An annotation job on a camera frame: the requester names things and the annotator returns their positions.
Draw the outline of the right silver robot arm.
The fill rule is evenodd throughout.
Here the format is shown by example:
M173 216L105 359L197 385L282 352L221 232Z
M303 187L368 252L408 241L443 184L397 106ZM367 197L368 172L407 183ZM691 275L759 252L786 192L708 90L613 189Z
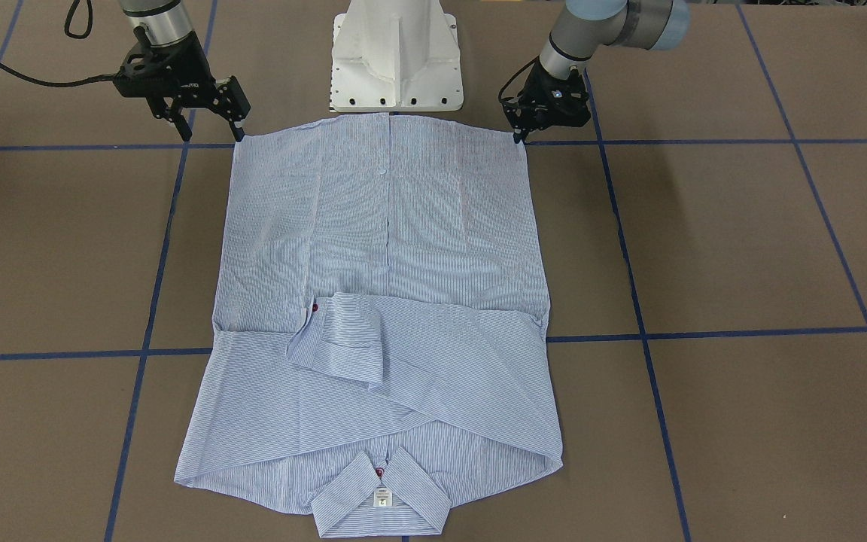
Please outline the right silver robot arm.
M227 121L238 143L251 104L234 76L217 79L181 1L121 1L135 37L114 76L123 97L143 99L156 119L170 123L183 141L193 136L187 109L205 109Z

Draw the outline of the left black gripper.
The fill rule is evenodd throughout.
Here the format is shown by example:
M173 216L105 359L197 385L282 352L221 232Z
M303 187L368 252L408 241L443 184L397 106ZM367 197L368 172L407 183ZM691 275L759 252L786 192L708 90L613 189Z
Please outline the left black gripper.
M534 59L510 77L503 90L524 72L528 74L523 88L515 96L503 96L503 114L515 144L525 143L534 130L583 127L592 119L587 86L578 69L570 68L567 79L558 79Z

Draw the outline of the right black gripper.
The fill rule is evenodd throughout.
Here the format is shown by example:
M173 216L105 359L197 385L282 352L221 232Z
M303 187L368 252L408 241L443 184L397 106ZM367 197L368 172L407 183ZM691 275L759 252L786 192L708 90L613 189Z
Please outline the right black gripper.
M114 76L114 86L121 96L146 99L155 116L172 124L184 143L193 136L184 108L205 108L219 114L230 126L235 141L243 141L250 100L235 76L218 82L214 79L196 35L186 35L167 45L152 44L147 35L135 39L137 44ZM167 99L175 102L166 106Z

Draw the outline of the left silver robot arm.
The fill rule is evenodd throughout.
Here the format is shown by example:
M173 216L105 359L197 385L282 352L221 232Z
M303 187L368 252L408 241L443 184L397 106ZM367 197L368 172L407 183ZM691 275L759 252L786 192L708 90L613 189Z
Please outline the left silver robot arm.
M685 1L567 1L536 58L512 77L524 86L497 99L513 131L525 144L533 132L578 128L591 119L584 74L598 48L615 46L667 51L683 41L691 14Z

